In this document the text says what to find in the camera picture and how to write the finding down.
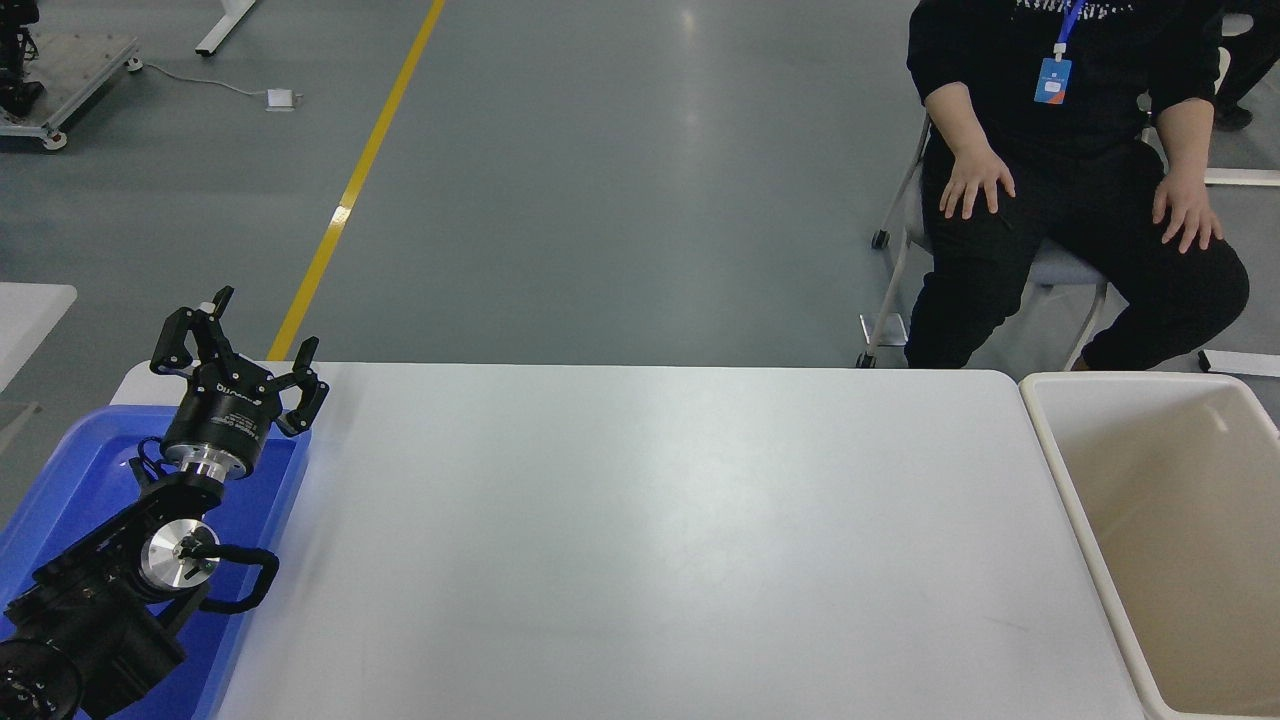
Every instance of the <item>silver metal joint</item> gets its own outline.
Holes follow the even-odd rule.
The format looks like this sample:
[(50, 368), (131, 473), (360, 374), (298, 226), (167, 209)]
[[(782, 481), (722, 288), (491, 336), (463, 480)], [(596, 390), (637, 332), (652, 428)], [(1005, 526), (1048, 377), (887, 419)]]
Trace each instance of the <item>silver metal joint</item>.
[(218, 534), (209, 525), (192, 518), (182, 518), (156, 530), (142, 546), (141, 570), (147, 583), (157, 591), (180, 591), (204, 583), (218, 569), (218, 559), (182, 557), (186, 544), (197, 542), (195, 532), (202, 529), (206, 538), (218, 542)]
[(246, 475), (244, 462), (239, 457), (211, 445), (174, 445), (165, 451), (165, 460), (179, 470), (205, 475), (219, 483), (238, 480)]

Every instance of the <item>storage bin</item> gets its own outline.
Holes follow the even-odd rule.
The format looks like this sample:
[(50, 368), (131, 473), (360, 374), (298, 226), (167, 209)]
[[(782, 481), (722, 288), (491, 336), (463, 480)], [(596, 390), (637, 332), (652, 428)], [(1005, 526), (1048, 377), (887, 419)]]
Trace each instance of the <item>storage bin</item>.
[[(0, 533), (0, 610), (31, 587), (36, 568), (137, 500), (138, 486), (127, 461), (136, 455), (140, 441), (164, 434), (174, 410), (113, 405), (91, 413), (68, 430)], [(271, 428), (253, 474), (228, 484), (223, 503), (205, 516), (221, 542), (268, 550), (278, 547), (306, 471), (310, 442), (310, 433), (287, 438)], [(212, 597), (244, 597), (255, 577), (256, 573), (251, 574), (243, 565), (223, 564), (210, 580)], [(187, 660), (145, 698), (111, 717), (211, 717), (230, 680), (252, 615), (253, 611), (192, 615), (178, 633)], [(13, 624), (0, 615), (0, 641), (9, 638), (13, 630)], [(83, 710), (76, 714), (77, 720), (87, 717)]]
[(1253, 393), (1178, 373), (1021, 392), (1147, 714), (1280, 719), (1280, 437)]

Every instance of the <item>blue lanyard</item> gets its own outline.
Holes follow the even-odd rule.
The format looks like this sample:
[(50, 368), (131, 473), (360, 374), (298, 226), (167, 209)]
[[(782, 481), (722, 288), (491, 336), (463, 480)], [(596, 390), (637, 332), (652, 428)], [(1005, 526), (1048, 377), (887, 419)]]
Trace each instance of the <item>blue lanyard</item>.
[(1066, 53), (1066, 41), (1075, 29), (1075, 20), (1080, 19), (1080, 12), (1089, 0), (1066, 0), (1066, 17), (1062, 18), (1062, 29), (1057, 33), (1057, 42), (1053, 45), (1053, 55), (1061, 60)]

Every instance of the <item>person's left hand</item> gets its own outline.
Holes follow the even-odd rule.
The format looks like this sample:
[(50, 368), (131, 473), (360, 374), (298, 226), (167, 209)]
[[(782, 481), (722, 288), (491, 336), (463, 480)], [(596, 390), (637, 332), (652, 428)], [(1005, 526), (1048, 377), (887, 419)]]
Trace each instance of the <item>person's left hand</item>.
[(1156, 187), (1156, 202), (1151, 209), (1151, 220), (1160, 224), (1169, 215), (1169, 228), (1160, 242), (1167, 245), (1179, 231), (1183, 233), (1178, 251), (1187, 254), (1199, 240), (1199, 249), (1208, 250), (1208, 243), (1222, 240), (1222, 222), (1208, 202), (1208, 190), (1203, 176), (1179, 173), (1174, 170)]

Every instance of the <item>gray floor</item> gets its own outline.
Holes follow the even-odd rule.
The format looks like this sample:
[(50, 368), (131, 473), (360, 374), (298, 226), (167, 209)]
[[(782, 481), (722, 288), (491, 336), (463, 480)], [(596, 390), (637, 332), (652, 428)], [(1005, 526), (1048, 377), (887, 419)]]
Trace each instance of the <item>gray floor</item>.
[[(228, 333), (266, 354), (430, 3), (259, 5), (201, 59), (212, 0), (41, 4), (41, 31), (127, 32), (170, 70), (305, 99), (271, 114), (146, 70), (58, 154), (0, 138), (0, 279), (79, 291), (0, 395), (45, 409), (0, 455), (0, 520), (178, 305), (234, 286)], [(922, 117), (911, 6), (449, 0), (302, 337), (324, 360), (851, 366), (888, 277), (867, 241)], [(1280, 168), (1277, 85), (1219, 164)], [(1277, 193), (1213, 191), (1254, 278), (1216, 348), (1280, 345)], [(974, 366), (1056, 368), (1088, 300), (1036, 293)], [(1280, 416), (1280, 384), (1251, 386)]]

